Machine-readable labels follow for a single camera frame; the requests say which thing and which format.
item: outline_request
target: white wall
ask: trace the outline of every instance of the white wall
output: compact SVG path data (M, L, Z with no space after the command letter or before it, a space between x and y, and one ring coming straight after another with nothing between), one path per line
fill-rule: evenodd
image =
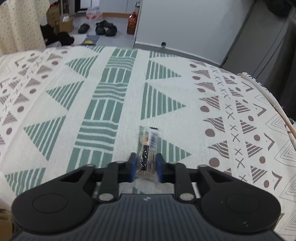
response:
M195 55L220 65L253 0L143 0L137 44Z

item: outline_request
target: gray floor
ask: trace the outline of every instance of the gray floor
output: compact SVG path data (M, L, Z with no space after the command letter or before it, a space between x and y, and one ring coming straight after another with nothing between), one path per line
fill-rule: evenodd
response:
M126 33L128 19L105 18L105 20L107 20L109 23L113 23L117 27L117 34L114 37L106 37L104 35L101 35L97 42L97 45L133 48L134 36ZM87 34L95 35L96 23L100 21L101 20L88 20L85 18L85 16L75 17L74 30L69 33L75 39L74 45L81 44ZM77 31L80 28L80 25L83 23L89 24L90 28L86 34L79 34Z

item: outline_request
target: barcode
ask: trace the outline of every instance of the barcode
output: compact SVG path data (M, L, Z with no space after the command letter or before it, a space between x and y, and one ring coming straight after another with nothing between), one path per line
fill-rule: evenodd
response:
M148 146L149 150L156 151L156 140L158 137L158 131L150 130L148 135Z

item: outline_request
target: baseboard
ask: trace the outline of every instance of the baseboard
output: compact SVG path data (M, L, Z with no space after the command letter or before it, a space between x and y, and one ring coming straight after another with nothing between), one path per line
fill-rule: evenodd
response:
M86 14L86 10L75 13L75 17L83 17ZM103 18L129 18L130 13L118 13L118 12L104 12Z
M177 56L180 56L183 58L194 59L194 60L202 61L207 64L211 64L213 66L219 67L219 64L217 64L217 63L197 57L195 55L191 55L188 53L177 51L177 50L172 50L172 49L167 49L167 48L163 48L163 47L157 47L157 46L152 46L152 45L147 45L147 44L142 44L142 43L135 43L133 47L139 48L139 49L144 49L144 50L149 50L149 51L160 52L160 53L174 54L174 55L177 55Z
M104 12L103 18L129 18L130 15L130 13Z

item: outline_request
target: metal screw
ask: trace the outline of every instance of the metal screw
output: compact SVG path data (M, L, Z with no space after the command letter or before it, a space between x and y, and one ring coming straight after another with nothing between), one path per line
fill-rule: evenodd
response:
M182 199L183 201L191 201L194 199L194 195L192 195L191 193L182 193L180 195L180 199Z
M99 196L99 199L101 201L110 201L114 198L114 196L111 193L103 193Z

